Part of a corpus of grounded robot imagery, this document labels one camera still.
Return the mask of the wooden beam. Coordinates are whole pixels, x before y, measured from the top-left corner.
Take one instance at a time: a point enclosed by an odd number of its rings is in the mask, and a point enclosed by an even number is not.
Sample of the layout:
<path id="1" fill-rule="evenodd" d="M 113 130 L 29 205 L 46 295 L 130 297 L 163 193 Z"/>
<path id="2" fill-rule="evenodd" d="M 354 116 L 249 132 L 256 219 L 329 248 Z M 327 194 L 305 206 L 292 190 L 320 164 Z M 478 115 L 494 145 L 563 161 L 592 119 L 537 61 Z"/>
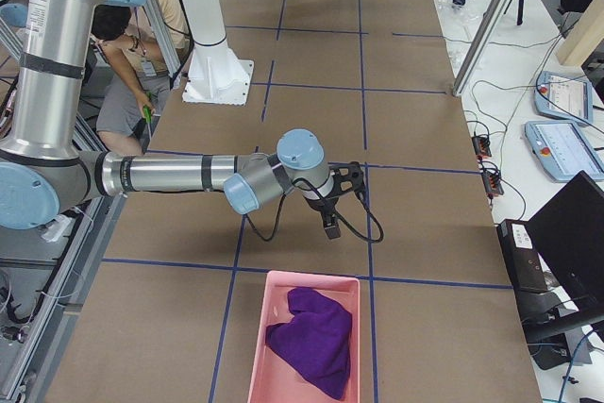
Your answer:
<path id="1" fill-rule="evenodd" d="M 603 0 L 593 0 L 557 51 L 562 66 L 580 66 L 603 40 Z"/>

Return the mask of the green handled tool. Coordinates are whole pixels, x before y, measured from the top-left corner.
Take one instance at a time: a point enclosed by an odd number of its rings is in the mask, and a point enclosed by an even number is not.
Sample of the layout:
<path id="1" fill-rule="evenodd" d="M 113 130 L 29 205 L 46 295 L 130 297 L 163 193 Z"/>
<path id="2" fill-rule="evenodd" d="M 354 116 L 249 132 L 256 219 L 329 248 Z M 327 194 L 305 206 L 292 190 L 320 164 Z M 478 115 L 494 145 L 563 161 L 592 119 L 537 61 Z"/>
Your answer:
<path id="1" fill-rule="evenodd" d="M 146 123 L 148 142 L 151 143 L 153 135 L 153 111 L 151 109 L 151 92 L 146 92 L 147 102 L 143 104 L 143 118 Z"/>

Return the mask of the purple cloth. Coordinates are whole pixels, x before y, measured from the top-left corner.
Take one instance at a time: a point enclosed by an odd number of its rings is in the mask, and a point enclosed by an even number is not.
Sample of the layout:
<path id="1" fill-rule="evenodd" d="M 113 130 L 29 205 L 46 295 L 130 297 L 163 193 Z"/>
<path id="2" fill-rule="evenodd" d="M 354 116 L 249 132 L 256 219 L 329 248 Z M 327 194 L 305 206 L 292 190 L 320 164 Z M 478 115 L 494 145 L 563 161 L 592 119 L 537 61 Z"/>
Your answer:
<path id="1" fill-rule="evenodd" d="M 350 377 L 352 314 L 339 302 L 308 287 L 287 293 L 293 318 L 266 328 L 265 343 L 301 377 L 341 400 Z"/>

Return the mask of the upper teach pendant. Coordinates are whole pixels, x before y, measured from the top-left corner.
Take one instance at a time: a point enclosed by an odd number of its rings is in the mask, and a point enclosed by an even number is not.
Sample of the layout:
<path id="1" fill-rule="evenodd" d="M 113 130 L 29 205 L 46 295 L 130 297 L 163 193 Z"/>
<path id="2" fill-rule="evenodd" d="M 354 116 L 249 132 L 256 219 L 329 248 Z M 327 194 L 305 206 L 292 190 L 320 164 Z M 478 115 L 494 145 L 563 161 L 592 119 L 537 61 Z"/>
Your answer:
<path id="1" fill-rule="evenodd" d="M 593 88 L 585 76 L 565 76 L 542 71 L 534 89 L 534 103 L 538 113 L 554 119 L 591 124 Z"/>

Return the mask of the pink plastic bin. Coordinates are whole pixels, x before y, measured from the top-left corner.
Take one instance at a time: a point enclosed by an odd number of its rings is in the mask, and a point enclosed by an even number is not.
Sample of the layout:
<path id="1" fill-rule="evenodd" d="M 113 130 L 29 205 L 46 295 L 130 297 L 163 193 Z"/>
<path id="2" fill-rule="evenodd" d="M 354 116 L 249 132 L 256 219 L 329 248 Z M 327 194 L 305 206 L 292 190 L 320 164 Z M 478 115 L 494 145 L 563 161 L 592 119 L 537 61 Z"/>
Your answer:
<path id="1" fill-rule="evenodd" d="M 271 271 L 265 281 L 250 402 L 359 402 L 360 282 Z"/>

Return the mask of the black monitor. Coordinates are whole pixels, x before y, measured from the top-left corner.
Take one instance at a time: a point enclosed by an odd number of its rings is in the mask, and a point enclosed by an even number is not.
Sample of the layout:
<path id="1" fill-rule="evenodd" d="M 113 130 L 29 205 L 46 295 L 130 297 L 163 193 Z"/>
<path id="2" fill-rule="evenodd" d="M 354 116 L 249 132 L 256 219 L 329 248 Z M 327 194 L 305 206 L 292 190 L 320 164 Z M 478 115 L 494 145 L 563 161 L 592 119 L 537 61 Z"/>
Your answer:
<path id="1" fill-rule="evenodd" d="M 567 294 L 603 301 L 603 190 L 581 171 L 527 222 L 534 248 Z"/>

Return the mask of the lower teach pendant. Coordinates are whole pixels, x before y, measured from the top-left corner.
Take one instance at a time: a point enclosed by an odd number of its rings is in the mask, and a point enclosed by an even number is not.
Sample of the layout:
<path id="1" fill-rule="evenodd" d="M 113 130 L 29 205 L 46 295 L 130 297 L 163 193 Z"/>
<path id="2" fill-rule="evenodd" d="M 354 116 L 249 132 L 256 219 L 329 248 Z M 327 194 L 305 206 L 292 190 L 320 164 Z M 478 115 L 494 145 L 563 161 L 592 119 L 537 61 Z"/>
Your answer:
<path id="1" fill-rule="evenodd" d="M 603 161 L 575 122 L 530 121 L 524 133 L 532 153 L 553 180 L 568 182 L 581 171 L 594 181 L 603 180 Z"/>

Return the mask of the black computer box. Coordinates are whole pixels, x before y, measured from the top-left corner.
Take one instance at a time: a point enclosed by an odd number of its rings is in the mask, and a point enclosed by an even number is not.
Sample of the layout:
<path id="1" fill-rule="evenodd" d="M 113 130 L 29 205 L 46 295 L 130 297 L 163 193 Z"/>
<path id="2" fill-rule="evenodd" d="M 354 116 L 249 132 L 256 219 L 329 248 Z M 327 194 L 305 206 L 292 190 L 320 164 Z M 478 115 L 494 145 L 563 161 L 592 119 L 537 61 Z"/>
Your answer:
<path id="1" fill-rule="evenodd" d="M 542 294 L 547 291 L 543 266 L 526 229 L 526 222 L 506 219 L 496 228 L 513 288 Z"/>

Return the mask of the seated person beige shirt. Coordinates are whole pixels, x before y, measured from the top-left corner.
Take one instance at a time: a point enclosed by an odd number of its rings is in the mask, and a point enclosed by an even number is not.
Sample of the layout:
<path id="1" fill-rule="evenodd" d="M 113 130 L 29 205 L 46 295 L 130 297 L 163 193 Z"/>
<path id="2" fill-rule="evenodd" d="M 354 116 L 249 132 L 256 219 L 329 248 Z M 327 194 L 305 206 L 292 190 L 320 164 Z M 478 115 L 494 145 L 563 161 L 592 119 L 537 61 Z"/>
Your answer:
<path id="1" fill-rule="evenodd" d="M 150 9 L 100 5 L 93 14 L 92 38 L 114 72 L 96 132 L 110 151 L 140 156 L 137 126 L 146 111 L 162 114 L 171 90 Z"/>

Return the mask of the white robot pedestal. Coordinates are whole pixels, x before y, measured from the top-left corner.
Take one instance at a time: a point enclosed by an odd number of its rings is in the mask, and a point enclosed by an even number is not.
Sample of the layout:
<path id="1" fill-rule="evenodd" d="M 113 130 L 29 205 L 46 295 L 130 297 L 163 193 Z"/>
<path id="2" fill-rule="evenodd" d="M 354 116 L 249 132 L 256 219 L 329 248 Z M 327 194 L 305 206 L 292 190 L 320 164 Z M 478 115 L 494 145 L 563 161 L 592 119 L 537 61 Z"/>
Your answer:
<path id="1" fill-rule="evenodd" d="M 242 106 L 254 62 L 238 59 L 229 47 L 219 0 L 182 0 L 192 34 L 193 55 L 183 100 Z"/>

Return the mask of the orange black connector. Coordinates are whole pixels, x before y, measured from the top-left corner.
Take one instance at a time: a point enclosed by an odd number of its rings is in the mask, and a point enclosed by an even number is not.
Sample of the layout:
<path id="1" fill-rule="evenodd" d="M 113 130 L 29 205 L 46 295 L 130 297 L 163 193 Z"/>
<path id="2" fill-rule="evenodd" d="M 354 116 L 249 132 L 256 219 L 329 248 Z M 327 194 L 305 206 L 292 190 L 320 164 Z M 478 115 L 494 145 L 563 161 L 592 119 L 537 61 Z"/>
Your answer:
<path id="1" fill-rule="evenodd" d="M 475 154 L 479 160 L 490 158 L 492 156 L 490 148 L 490 139 L 484 135 L 475 135 L 472 137 L 472 145 Z"/>
<path id="2" fill-rule="evenodd" d="M 504 194 L 501 182 L 501 173 L 496 168 L 482 168 L 481 178 L 485 193 L 488 197 L 493 198 Z"/>

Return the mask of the white power strip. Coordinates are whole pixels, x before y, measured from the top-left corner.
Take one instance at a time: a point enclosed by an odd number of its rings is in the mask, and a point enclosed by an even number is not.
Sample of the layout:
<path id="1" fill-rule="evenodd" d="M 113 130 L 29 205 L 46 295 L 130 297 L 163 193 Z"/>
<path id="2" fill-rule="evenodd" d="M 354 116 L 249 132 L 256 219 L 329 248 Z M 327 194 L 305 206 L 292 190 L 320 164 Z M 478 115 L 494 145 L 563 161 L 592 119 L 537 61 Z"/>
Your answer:
<path id="1" fill-rule="evenodd" d="M 41 238 L 47 243 L 55 243 L 62 237 L 67 227 L 71 224 L 71 219 L 59 214 L 52 221 L 42 227 Z"/>

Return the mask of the teach pendant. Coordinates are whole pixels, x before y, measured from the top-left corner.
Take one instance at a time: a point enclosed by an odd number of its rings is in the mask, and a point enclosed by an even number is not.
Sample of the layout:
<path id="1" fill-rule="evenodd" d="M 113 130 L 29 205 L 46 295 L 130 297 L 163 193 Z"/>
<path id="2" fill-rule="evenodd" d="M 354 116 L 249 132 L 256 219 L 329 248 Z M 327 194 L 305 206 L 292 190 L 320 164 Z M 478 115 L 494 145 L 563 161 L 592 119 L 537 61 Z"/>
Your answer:
<path id="1" fill-rule="evenodd" d="M 591 124 L 593 88 L 585 76 L 565 76 L 542 71 L 534 89 L 534 103 L 538 113 L 554 119 Z"/>
<path id="2" fill-rule="evenodd" d="M 530 121 L 524 133 L 532 153 L 553 180 L 568 182 L 581 171 L 594 181 L 603 180 L 603 161 L 575 122 Z"/>

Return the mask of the orange black connector lower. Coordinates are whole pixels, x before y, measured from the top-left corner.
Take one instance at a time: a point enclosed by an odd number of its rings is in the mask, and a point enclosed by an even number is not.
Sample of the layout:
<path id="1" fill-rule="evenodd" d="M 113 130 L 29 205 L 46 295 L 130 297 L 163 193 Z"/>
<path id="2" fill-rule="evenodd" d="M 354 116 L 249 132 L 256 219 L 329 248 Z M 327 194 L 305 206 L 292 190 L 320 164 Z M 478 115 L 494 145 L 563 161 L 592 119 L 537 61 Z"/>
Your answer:
<path id="1" fill-rule="evenodd" d="M 504 194 L 501 182 L 501 173 L 496 168 L 482 168 L 481 178 L 485 193 L 488 197 L 493 198 Z"/>

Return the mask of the orange black connector upper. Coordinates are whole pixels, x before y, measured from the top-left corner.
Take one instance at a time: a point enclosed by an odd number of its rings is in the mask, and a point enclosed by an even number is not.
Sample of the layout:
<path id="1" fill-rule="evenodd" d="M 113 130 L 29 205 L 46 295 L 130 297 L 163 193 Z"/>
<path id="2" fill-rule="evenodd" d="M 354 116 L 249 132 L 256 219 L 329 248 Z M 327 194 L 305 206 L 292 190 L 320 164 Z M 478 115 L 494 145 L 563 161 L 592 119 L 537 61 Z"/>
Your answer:
<path id="1" fill-rule="evenodd" d="M 492 156 L 490 148 L 490 139 L 484 135 L 475 135 L 472 137 L 472 145 L 475 154 L 479 160 L 490 158 Z"/>

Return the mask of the aluminium frame post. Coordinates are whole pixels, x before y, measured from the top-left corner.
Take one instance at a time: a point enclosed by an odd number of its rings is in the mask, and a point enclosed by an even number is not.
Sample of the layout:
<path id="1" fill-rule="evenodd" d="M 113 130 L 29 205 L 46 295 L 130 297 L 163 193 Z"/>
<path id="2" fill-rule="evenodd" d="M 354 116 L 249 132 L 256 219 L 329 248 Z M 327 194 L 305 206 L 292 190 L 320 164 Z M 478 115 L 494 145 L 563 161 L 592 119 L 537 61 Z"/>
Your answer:
<path id="1" fill-rule="evenodd" d="M 495 27 L 503 15 L 504 7 L 506 7 L 510 1 L 511 0 L 491 0 L 486 12 L 483 14 L 477 34 L 471 42 L 468 53 L 466 54 L 453 83 L 452 94 L 454 96 L 461 96 L 470 82 L 471 76 L 477 69 L 478 63 L 495 31 Z"/>

